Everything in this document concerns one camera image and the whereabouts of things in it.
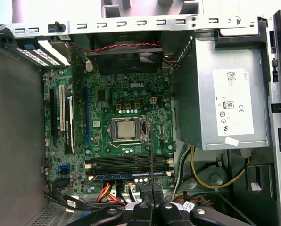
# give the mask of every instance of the power supply label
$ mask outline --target power supply label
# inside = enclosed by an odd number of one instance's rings
[[[254,133],[249,74],[244,69],[213,70],[219,136]]]

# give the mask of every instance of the pci slot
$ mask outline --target pci slot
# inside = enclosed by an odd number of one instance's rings
[[[88,94],[88,88],[83,88],[84,93],[84,101],[85,101],[85,121],[86,121],[86,133],[85,133],[85,143],[86,145],[90,145],[90,124],[89,124],[89,94]]]
[[[65,154],[74,153],[73,97],[65,100]]]
[[[65,87],[59,85],[60,98],[60,130],[65,131]]]
[[[54,144],[57,142],[58,126],[57,126],[57,92],[50,89],[50,130]]]

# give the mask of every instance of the motherboard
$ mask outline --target motherboard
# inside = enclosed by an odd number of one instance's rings
[[[172,189],[169,71],[103,76],[71,63],[43,73],[47,181],[70,178],[67,194],[99,193],[106,181],[138,191],[151,173],[152,183]]]

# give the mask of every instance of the green circuit board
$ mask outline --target green circuit board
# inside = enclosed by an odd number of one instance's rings
[[[88,72],[85,63],[72,61],[72,67],[44,71],[46,161],[51,172],[47,180],[63,177],[60,166],[70,166],[68,194],[99,193],[103,181],[88,181],[85,160],[110,156],[148,155],[147,123],[151,124],[154,154],[174,151],[170,78],[168,70],[159,73],[101,76]],[[73,98],[74,153],[66,154],[65,132],[60,121],[59,92],[63,86]],[[51,92],[56,93],[58,135],[52,134]],[[117,125],[115,134],[111,124]],[[137,140],[128,140],[135,136]],[[137,190],[143,183],[136,184]],[[172,189],[173,176],[155,177],[155,183]]]

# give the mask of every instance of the cpu socket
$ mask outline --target cpu socket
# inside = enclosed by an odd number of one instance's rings
[[[142,124],[145,122],[141,122],[138,117],[112,119],[111,137],[113,142],[140,141]]]

